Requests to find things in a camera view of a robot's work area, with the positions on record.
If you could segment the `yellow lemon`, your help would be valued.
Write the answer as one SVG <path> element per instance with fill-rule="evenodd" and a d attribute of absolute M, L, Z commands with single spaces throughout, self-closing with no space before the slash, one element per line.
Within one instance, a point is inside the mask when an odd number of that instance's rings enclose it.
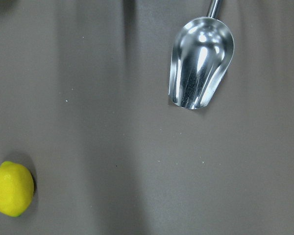
<path fill-rule="evenodd" d="M 10 217 L 23 214 L 32 202 L 34 180 L 23 165 L 5 161 L 0 165 L 0 212 Z"/>

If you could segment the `metal scoop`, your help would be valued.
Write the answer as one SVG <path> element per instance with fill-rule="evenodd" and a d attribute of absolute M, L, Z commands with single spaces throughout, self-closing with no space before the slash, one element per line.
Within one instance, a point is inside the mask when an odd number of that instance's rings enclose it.
<path fill-rule="evenodd" d="M 232 61 L 235 42 L 231 30 L 218 19 L 220 0 L 213 0 L 205 17 L 186 23 L 171 53 L 171 101 L 188 110 L 206 107 Z"/>

